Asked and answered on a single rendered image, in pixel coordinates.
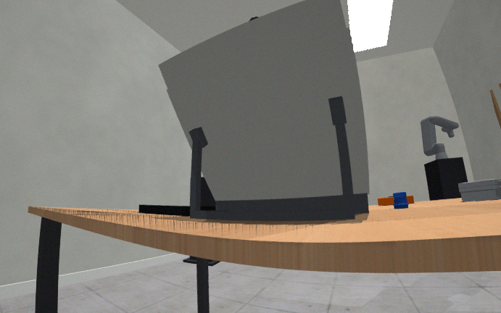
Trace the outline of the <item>orange-brown flat block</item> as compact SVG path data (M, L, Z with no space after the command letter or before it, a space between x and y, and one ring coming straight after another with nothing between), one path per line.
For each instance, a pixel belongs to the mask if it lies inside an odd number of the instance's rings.
M406 199L407 199L407 202L409 204L414 204L413 196L407 196ZM389 196L389 198L378 199L379 206L387 206L387 205L393 205L393 204L394 204L394 197L393 196Z

